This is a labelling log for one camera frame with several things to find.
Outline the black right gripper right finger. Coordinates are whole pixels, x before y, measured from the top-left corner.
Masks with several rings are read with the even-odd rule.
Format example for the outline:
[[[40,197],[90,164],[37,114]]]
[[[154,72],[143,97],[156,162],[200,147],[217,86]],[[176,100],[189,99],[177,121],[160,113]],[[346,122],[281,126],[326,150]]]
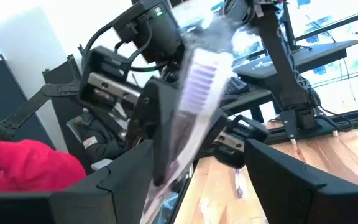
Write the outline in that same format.
[[[358,224],[358,185],[254,139],[244,159],[269,224]]]

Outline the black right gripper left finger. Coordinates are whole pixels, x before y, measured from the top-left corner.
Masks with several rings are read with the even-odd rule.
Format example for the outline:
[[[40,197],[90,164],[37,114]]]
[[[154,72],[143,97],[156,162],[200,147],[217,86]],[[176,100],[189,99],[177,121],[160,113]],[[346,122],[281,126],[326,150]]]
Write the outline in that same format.
[[[0,224],[139,224],[152,168],[148,140],[65,190],[0,193]]]

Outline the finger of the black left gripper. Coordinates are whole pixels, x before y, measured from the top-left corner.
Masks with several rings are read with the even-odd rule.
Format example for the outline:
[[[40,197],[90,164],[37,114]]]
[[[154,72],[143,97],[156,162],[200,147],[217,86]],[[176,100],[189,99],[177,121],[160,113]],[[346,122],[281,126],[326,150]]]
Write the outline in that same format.
[[[218,108],[212,117],[208,133],[200,146],[196,159],[213,155],[213,143],[228,122],[227,114],[221,108]]]
[[[170,133],[178,90],[168,83],[151,78],[134,107],[126,134],[126,148],[140,140],[153,141],[153,179],[156,186],[165,184],[172,161]]]

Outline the purple toothbrush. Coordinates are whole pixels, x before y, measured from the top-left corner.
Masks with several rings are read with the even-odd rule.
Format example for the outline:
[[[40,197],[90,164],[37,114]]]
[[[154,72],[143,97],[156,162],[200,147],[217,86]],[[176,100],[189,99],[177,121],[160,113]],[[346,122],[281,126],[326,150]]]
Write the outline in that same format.
[[[234,183],[236,187],[237,197],[242,198],[246,191],[246,180],[242,169],[236,169],[234,174]]]
[[[232,36],[236,24],[224,16],[183,33],[185,55],[169,124],[168,164],[162,183],[152,182],[139,224],[151,224],[174,181],[189,169],[232,75]]]

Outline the black keyboard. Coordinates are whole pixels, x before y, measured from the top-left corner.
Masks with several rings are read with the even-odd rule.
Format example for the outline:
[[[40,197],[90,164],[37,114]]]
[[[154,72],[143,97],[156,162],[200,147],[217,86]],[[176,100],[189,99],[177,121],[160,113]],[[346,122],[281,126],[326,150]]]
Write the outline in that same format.
[[[249,91],[248,85],[237,77],[231,77],[224,91],[225,95],[241,95]]]

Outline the person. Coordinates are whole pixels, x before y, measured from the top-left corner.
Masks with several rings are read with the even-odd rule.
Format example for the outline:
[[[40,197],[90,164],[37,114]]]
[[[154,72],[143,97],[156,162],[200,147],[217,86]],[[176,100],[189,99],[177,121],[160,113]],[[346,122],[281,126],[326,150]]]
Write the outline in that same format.
[[[67,126],[83,146],[81,154],[90,165],[104,159],[113,161],[127,152],[118,136],[87,108],[69,120]]]
[[[0,141],[0,192],[63,190],[85,177],[69,153],[34,140]]]

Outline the white board panel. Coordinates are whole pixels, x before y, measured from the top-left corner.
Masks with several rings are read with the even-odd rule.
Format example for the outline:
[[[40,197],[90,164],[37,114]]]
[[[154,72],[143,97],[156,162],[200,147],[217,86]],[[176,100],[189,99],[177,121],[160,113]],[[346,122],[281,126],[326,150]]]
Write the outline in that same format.
[[[0,49],[26,98],[45,85],[45,69],[58,67],[67,58],[39,6],[0,23]]]

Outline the black standing desk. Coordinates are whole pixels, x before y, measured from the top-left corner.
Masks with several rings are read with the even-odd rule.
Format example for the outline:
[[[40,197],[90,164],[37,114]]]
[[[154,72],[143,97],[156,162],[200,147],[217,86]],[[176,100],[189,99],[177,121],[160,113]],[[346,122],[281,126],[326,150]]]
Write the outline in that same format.
[[[347,57],[346,49],[356,44],[358,44],[358,40],[347,40],[313,45],[310,49],[302,48],[293,53],[296,69],[303,73],[343,59]],[[257,119],[263,122],[259,106],[273,101],[272,93],[267,85],[277,73],[271,58],[266,56],[239,65],[234,69],[234,72],[248,84],[249,91],[239,95],[237,101],[224,105],[222,109],[230,114],[238,114],[253,109],[258,114]]]

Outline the black diagonal frame strut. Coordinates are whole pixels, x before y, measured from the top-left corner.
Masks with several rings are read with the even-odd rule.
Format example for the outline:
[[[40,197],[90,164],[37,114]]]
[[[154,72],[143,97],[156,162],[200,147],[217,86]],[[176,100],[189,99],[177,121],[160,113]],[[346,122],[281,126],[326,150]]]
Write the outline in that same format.
[[[76,96],[80,83],[45,84],[33,97],[27,100],[10,117],[0,122],[0,140],[11,141],[16,131],[51,98]]]

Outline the black aluminium table frame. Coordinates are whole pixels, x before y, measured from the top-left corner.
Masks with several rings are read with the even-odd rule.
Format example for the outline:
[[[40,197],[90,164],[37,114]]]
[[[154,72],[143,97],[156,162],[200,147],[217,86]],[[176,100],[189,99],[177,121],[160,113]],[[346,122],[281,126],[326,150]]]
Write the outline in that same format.
[[[321,136],[286,140],[283,125],[268,122],[272,135],[267,144],[330,174],[358,184],[358,110],[333,116],[340,127],[353,123],[353,130],[338,137]],[[220,164],[210,152],[199,156],[192,179],[188,180],[175,204],[169,224],[267,224],[267,219],[250,182],[247,170],[246,194],[238,199],[234,193],[234,170]]]

